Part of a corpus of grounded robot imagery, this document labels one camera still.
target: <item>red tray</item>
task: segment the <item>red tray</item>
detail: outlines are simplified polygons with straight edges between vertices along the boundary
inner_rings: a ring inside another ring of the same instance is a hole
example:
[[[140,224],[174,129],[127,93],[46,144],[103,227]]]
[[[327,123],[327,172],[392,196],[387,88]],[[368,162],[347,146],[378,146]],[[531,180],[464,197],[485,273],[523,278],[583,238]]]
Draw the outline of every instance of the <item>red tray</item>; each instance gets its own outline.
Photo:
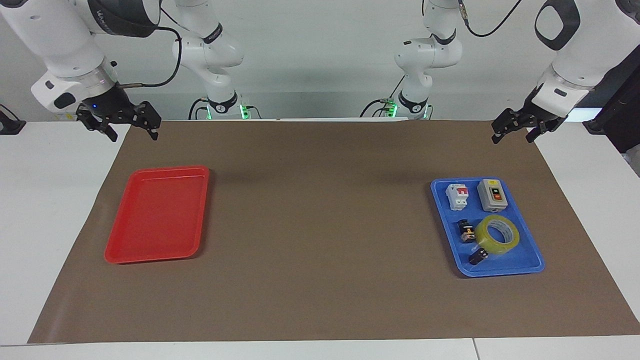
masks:
[[[104,258],[113,264],[188,258],[200,246],[209,169],[151,168],[131,175]]]

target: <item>clear yellow adhesive tape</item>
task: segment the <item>clear yellow adhesive tape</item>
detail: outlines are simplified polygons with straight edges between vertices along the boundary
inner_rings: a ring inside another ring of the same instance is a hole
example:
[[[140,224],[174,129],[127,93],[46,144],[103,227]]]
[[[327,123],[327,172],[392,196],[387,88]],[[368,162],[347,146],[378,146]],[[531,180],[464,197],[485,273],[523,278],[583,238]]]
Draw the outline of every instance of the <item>clear yellow adhesive tape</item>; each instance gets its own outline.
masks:
[[[491,236],[489,228],[492,227],[502,234],[504,242],[498,241]],[[520,232],[516,225],[506,217],[500,215],[490,215],[476,227],[476,238],[478,245],[491,254],[506,254],[520,243]]]

